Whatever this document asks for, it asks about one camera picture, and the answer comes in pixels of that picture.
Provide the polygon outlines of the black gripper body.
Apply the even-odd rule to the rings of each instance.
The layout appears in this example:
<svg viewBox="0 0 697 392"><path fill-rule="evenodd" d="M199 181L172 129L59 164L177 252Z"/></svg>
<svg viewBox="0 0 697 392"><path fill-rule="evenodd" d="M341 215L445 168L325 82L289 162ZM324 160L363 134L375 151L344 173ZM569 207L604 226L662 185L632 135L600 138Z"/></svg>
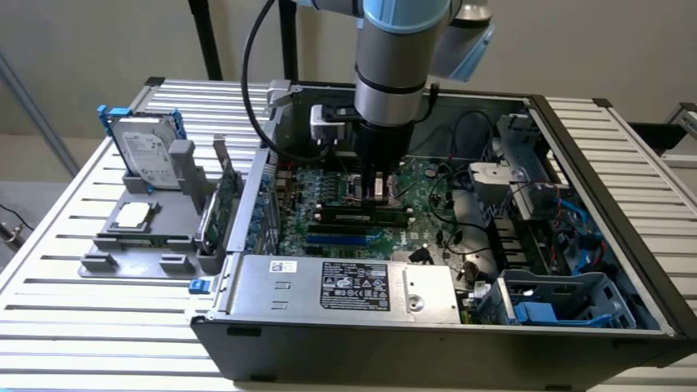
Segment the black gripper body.
<svg viewBox="0 0 697 392"><path fill-rule="evenodd" d="M355 152L361 160L363 173L387 172L408 154L415 121L384 127L360 122L355 129Z"/></svg>

